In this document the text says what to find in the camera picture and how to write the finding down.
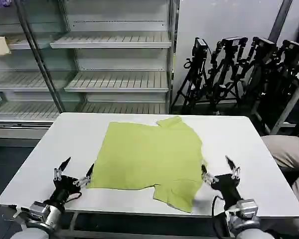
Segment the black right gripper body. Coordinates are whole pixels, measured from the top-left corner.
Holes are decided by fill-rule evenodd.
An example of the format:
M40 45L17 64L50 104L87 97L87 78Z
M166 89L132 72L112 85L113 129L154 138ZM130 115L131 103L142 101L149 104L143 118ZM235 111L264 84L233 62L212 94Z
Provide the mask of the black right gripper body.
M239 178L232 178L232 174L224 174L214 176L211 188L221 192L222 197L225 201L225 207L231 207L242 200L237 186L240 183Z

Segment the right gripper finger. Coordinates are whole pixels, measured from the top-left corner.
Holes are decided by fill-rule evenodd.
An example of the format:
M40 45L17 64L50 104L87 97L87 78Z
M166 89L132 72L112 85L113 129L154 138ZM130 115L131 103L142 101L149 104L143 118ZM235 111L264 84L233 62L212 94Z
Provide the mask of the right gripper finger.
M240 167L237 167L235 165L235 163L233 162L233 160L229 157L229 156L225 156L226 160L227 160L227 163L230 167L230 169L232 170L232 176L231 178L232 179L239 179L240 178Z
M208 185L212 185L216 182L215 177L207 172L207 169L203 164L201 165L201 178Z

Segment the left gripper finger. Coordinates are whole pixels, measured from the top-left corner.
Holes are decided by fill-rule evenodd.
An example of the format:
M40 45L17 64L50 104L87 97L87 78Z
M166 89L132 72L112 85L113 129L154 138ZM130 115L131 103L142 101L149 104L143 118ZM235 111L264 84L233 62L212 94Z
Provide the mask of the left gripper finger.
M89 170L87 171L85 177L82 177L73 182L73 185L77 187L84 187L87 186L91 182L91 175L93 173L94 164L91 165Z
M69 181L69 177L63 175L63 171L67 167L68 163L70 162L71 157L68 157L65 161L63 161L58 168L54 168L54 184L66 183Z

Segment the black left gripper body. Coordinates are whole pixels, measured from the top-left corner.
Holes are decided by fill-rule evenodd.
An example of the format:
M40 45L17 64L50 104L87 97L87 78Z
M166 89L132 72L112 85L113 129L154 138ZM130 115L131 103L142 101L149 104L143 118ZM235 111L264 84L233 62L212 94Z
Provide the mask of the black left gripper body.
M65 212L65 204L81 197L81 187L73 185L76 178L69 177L66 183L54 184L55 190L49 198L49 205L56 207L60 212Z

